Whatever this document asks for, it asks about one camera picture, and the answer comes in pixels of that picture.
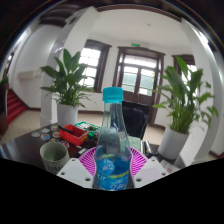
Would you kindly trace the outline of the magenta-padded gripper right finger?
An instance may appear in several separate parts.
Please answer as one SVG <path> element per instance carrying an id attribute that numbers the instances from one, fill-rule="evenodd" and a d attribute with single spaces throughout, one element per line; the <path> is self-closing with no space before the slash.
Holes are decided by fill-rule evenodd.
<path id="1" fill-rule="evenodd" d="M 141 188 L 168 175 L 156 158 L 148 159 L 140 151 L 132 148 L 130 165 L 133 186 Z"/>

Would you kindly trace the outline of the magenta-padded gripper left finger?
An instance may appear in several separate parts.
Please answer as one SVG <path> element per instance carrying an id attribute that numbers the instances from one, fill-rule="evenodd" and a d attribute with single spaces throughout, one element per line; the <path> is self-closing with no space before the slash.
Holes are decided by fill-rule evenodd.
<path id="1" fill-rule="evenodd" d="M 86 150 L 79 158 L 71 158 L 58 176 L 84 188 L 92 188 L 95 175 L 95 149 Z"/>

